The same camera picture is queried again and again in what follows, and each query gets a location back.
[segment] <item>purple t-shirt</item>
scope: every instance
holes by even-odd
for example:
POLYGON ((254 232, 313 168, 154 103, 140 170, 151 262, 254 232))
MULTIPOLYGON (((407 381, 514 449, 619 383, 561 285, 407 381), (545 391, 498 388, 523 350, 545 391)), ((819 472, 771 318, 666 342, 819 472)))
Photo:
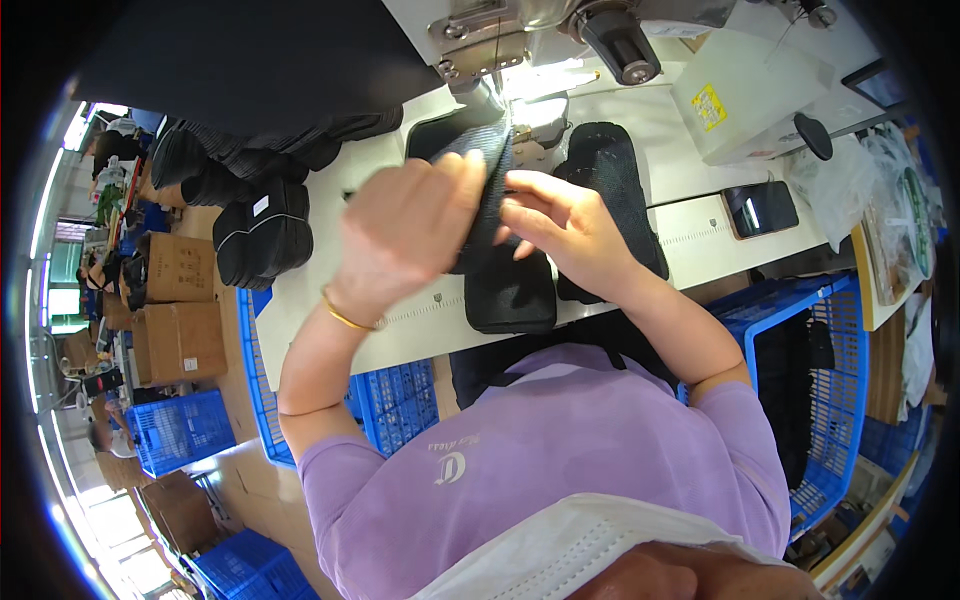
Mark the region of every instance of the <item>purple t-shirt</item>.
POLYGON ((406 598, 466 554, 573 493, 635 498, 704 516, 779 558, 786 478, 750 386, 724 383, 697 408, 624 358, 564 344, 511 367, 463 413, 384 459, 330 438, 300 459, 320 567, 345 598, 406 598))

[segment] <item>white worktable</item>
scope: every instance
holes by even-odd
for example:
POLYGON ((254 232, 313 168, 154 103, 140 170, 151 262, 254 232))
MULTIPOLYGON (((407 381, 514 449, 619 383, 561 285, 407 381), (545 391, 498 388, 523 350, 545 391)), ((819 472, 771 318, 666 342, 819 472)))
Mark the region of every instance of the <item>white worktable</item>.
MULTIPOLYGON (((383 166, 401 164, 410 129, 421 120, 450 112, 455 106, 446 88, 415 98, 404 105, 403 123, 396 132, 344 144, 336 160, 307 178, 304 185, 310 194, 313 256, 303 267, 276 279, 273 299, 256 319, 271 389, 278 387, 290 342, 340 263, 337 220, 346 206, 344 192, 357 189, 383 166)), ((767 181, 771 176, 782 180, 780 160, 706 166, 677 112, 668 84, 573 97, 568 118, 574 126, 588 121, 612 121, 630 135, 647 204, 652 206, 648 209, 651 226, 660 237, 670 267, 670 282, 678 289, 826 243, 809 207, 796 201, 800 217, 797 227, 747 241, 733 237, 726 208, 717 192, 734 185, 767 181)), ((382 369, 510 337, 486 335, 469 326, 464 312, 463 281, 462 276, 442 276, 395 306, 386 316, 385 328, 369 336, 360 347, 351 371, 382 369)), ((613 308, 606 303, 583 305, 558 299, 557 324, 613 308)))

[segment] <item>white face mask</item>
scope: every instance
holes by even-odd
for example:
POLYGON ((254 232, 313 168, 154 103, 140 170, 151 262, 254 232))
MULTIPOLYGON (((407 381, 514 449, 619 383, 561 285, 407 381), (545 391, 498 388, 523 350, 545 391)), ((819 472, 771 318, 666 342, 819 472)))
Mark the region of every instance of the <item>white face mask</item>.
POLYGON ((560 600, 647 541, 723 543, 752 563, 789 566, 701 516, 620 496, 575 493, 470 552, 413 600, 560 600))

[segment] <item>smartphone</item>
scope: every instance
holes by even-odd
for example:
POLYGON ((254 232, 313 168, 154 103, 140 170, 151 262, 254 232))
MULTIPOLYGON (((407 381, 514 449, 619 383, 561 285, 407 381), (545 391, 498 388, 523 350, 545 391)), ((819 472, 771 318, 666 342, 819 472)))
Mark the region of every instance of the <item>smartphone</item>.
POLYGON ((729 187, 720 195, 727 203, 738 240, 783 231, 800 224, 790 190, 783 181, 729 187))

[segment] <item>gold bangle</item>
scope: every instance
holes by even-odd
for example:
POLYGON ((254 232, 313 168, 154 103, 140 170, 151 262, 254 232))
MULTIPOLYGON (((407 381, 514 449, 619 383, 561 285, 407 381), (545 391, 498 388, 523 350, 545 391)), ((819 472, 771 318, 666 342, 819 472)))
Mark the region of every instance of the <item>gold bangle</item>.
POLYGON ((326 307, 326 312, 330 313, 330 315, 340 323, 348 327, 352 327, 353 329, 363 329, 364 331, 376 331, 376 327, 367 327, 366 325, 354 323, 347 317, 344 317, 342 314, 340 314, 340 311, 333 306, 333 304, 330 302, 330 299, 326 296, 326 286, 324 286, 323 299, 324 299, 324 306, 326 307))

